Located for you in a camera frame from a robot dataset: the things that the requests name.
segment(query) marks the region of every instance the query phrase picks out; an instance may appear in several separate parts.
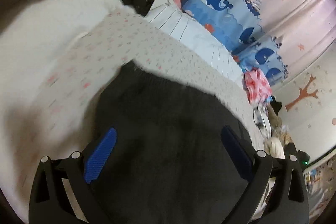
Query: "wall decal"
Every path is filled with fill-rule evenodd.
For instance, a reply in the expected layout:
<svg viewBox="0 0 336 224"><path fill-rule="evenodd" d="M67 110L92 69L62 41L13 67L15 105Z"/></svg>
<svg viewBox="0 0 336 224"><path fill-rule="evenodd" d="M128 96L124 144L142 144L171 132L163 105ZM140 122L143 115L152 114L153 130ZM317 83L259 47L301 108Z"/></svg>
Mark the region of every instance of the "wall decal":
<svg viewBox="0 0 336 224"><path fill-rule="evenodd" d="M309 85L314 81L316 80L316 77L313 77L313 75L310 75L310 79L309 79L309 82L308 84L304 87L304 89L302 88L299 88L299 91L300 91L300 95L299 97L297 97L293 102L289 103L288 105L286 105L286 110L289 111L296 103L298 103L299 101L301 101L302 99L306 98L306 97L314 97L316 99L318 99L318 96L316 95L317 92L319 90L315 90L314 92L312 93L308 93L307 89L309 87Z"/></svg>

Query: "blue rubber pad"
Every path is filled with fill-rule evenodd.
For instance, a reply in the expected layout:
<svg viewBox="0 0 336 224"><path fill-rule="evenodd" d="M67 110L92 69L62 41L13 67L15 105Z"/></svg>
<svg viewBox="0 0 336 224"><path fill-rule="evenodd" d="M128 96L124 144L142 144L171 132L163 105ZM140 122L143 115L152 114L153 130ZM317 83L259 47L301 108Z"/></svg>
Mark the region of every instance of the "blue rubber pad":
<svg viewBox="0 0 336 224"><path fill-rule="evenodd" d="M254 177L252 172L253 163L230 127L225 126L222 129L221 139L240 177L251 182Z"/></svg>
<svg viewBox="0 0 336 224"><path fill-rule="evenodd" d="M85 162L84 179L87 184L98 178L116 142L117 132L111 128Z"/></svg>

